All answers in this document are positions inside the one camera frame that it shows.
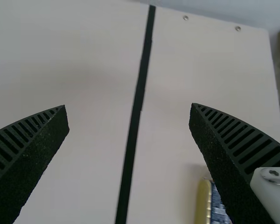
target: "beige panel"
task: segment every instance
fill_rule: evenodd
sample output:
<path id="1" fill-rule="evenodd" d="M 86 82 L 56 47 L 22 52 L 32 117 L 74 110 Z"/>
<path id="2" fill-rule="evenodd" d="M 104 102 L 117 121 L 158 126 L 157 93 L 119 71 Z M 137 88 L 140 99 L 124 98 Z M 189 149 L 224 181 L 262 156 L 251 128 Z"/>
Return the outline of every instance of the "beige panel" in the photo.
<path id="1" fill-rule="evenodd" d="M 191 103 L 248 122 L 280 142 L 268 33 L 158 8 L 128 224 L 192 224 L 207 171 L 189 130 Z"/>
<path id="2" fill-rule="evenodd" d="M 148 6 L 0 1 L 0 128 L 66 105 L 70 133 L 16 224 L 115 220 Z"/>

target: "metal grommet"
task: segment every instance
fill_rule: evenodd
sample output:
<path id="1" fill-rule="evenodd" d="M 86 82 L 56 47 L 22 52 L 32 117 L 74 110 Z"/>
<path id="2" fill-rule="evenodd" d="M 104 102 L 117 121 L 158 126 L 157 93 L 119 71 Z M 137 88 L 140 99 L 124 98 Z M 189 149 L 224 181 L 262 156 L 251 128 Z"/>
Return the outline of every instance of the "metal grommet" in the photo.
<path id="1" fill-rule="evenodd" d="M 260 175 L 268 182 L 280 185 L 280 173 L 273 168 L 264 168 Z"/>
<path id="2" fill-rule="evenodd" d="M 242 30 L 242 28 L 241 28 L 241 27 L 239 27 L 239 26 L 237 26 L 237 27 L 235 27 L 235 30 L 239 32 L 239 31 L 241 31 L 241 30 Z"/>

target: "black tape line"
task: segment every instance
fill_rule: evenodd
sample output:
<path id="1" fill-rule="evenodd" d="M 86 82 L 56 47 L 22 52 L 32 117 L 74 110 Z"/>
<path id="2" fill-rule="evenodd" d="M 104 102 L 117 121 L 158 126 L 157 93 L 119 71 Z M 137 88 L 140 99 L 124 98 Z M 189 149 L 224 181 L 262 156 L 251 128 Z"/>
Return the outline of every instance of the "black tape line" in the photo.
<path id="1" fill-rule="evenodd" d="M 126 143 L 126 155 L 121 176 L 121 186 L 117 205 L 115 224 L 125 224 L 128 211 L 130 189 L 133 175 L 133 165 L 136 152 L 137 136 L 140 122 L 140 115 L 145 94 L 149 57 L 152 46 L 154 28 L 155 6 L 149 6 L 145 39 L 139 68 L 138 81 L 134 96 L 134 103 L 130 121 L 130 128 Z"/>

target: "white wall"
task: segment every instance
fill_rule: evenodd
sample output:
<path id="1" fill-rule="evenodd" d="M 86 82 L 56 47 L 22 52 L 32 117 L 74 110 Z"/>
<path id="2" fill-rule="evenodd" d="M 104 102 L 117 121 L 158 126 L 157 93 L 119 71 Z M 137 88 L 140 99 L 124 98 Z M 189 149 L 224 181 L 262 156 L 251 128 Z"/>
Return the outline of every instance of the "white wall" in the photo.
<path id="1" fill-rule="evenodd" d="M 280 30 L 280 0 L 140 0 L 157 6 L 269 31 L 273 50 Z"/>
<path id="2" fill-rule="evenodd" d="M 147 12 L 0 0 L 0 128 L 62 104 L 70 127 L 16 224 L 114 222 Z"/>

